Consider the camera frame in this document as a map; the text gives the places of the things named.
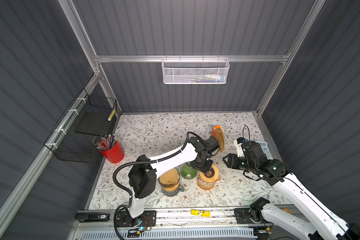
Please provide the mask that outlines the orange coffee filter pack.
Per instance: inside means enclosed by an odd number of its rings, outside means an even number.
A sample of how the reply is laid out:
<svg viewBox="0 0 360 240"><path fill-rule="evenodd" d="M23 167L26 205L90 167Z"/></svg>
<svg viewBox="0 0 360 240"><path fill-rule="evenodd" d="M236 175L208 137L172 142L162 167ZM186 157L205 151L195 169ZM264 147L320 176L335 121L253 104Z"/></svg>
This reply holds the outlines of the orange coffee filter pack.
<svg viewBox="0 0 360 240"><path fill-rule="evenodd" d="M217 139L220 145L220 152L222 153L225 149L225 134L222 126L214 126L212 136Z"/></svg>

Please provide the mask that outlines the green glass dripper cone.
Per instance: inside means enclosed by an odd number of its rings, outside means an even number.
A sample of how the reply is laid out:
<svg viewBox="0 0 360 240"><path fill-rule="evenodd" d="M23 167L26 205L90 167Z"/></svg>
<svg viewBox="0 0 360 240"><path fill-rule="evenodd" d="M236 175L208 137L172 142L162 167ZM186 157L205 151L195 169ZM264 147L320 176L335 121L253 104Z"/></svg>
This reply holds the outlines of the green glass dripper cone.
<svg viewBox="0 0 360 240"><path fill-rule="evenodd" d="M185 163L180 168L180 174L183 178L191 180L197 176L198 171L191 167L189 164Z"/></svg>

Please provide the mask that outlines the wooden dripper ring base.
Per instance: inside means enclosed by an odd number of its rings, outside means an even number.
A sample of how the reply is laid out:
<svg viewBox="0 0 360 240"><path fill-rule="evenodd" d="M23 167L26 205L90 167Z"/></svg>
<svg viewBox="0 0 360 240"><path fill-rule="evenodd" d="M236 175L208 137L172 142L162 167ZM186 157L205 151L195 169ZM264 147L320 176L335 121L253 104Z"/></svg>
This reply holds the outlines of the wooden dripper ring base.
<svg viewBox="0 0 360 240"><path fill-rule="evenodd" d="M174 196L180 191L180 184L174 186L162 186L162 191L167 196Z"/></svg>

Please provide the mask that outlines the grey glass dripper cone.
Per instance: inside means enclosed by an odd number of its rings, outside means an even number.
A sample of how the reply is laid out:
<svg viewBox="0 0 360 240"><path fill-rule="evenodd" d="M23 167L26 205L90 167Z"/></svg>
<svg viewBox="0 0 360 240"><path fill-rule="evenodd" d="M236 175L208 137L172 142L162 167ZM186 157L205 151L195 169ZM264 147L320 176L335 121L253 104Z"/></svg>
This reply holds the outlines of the grey glass dripper cone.
<svg viewBox="0 0 360 240"><path fill-rule="evenodd" d="M176 168L173 168L159 177L159 184L166 191L174 191L180 185L180 173Z"/></svg>

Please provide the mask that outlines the amber glass carafe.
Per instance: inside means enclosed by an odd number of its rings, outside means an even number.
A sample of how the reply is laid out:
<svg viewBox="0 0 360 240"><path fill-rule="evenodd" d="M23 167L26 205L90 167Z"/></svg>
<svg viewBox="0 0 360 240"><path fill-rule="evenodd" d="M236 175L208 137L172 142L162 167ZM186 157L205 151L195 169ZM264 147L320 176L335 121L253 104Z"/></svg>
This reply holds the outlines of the amber glass carafe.
<svg viewBox="0 0 360 240"><path fill-rule="evenodd" d="M221 180L221 178L218 177L216 180L214 180L212 182L207 182L207 181L203 180L201 177L198 177L197 184L203 190L211 190L215 187L216 182L218 182L220 180Z"/></svg>

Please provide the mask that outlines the clear grey glass carafe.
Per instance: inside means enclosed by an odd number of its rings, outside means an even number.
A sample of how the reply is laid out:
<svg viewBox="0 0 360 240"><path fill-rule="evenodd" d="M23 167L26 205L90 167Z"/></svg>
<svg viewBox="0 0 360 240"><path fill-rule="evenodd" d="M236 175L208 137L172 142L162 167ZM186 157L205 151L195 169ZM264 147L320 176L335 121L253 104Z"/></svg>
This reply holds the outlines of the clear grey glass carafe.
<svg viewBox="0 0 360 240"><path fill-rule="evenodd" d="M184 192L184 191L185 191L185 188L181 184L178 186L171 187L171 188L162 187L162 192L164 193L164 195L169 196L169 197L176 196L179 192Z"/></svg>

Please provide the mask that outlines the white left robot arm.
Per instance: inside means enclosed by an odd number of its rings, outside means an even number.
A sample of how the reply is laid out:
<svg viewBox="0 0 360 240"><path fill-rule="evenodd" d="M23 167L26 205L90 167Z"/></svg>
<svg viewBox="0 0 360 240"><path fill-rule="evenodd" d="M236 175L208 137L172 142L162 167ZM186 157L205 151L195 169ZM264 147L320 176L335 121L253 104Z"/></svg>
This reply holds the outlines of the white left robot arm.
<svg viewBox="0 0 360 240"><path fill-rule="evenodd" d="M220 147L218 140L194 136L186 139L183 146L156 157L139 156L130 170L130 201L128 212L133 219L140 217L145 208L145 198L154 192L156 180L164 173L182 164L189 163L199 172L207 173L212 168L213 153Z"/></svg>

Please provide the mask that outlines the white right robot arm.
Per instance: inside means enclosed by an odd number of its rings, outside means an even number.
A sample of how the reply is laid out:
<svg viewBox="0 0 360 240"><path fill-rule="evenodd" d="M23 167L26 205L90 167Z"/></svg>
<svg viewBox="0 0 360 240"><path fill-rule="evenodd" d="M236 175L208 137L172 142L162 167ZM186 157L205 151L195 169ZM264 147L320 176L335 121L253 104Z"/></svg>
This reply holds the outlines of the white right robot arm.
<svg viewBox="0 0 360 240"><path fill-rule="evenodd" d="M334 214L304 187L296 175L286 169L282 161L269 160L259 143L238 138L234 145L237 153L223 157L226 166L243 171L243 175L248 179L252 173L257 176L257 182L265 181L287 197L307 218L306 221L301 220L260 197L250 205L247 213L252 222L279 225L301 240L360 239L360 227L357 224L347 223Z"/></svg>

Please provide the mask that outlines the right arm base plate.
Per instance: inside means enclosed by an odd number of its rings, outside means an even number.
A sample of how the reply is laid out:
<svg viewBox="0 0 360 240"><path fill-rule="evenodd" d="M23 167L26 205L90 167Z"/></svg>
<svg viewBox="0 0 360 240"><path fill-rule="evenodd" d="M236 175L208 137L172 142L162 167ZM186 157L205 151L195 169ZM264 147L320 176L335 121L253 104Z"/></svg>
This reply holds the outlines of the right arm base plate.
<svg viewBox="0 0 360 240"><path fill-rule="evenodd" d="M256 224L258 217L253 208L235 208L234 216L238 224Z"/></svg>

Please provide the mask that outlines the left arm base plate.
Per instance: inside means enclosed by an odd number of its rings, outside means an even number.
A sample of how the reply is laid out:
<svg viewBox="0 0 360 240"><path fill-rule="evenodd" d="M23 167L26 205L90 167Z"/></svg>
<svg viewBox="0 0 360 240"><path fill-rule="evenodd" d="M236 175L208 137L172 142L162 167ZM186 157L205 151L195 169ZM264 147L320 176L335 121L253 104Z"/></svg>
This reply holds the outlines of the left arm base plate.
<svg viewBox="0 0 360 240"><path fill-rule="evenodd" d="M156 225L157 211L144 211L139 217L132 218L127 210L115 214L115 226L127 227L154 227Z"/></svg>

